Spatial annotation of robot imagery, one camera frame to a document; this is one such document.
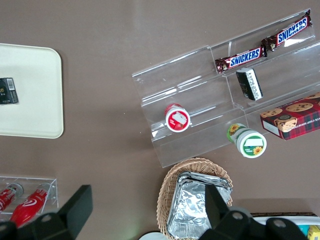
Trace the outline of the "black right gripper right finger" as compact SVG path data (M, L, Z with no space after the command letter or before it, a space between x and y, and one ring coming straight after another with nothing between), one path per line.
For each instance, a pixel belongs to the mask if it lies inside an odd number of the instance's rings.
M265 226L253 219L251 213L236 206L227 206L217 188L205 187L205 210L211 228L201 240L264 240Z

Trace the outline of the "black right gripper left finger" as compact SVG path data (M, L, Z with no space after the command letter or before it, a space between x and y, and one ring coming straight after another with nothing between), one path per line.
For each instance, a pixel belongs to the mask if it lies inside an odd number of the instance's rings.
M74 240L93 212L91 185L82 185L58 212L43 214L19 228L18 240Z

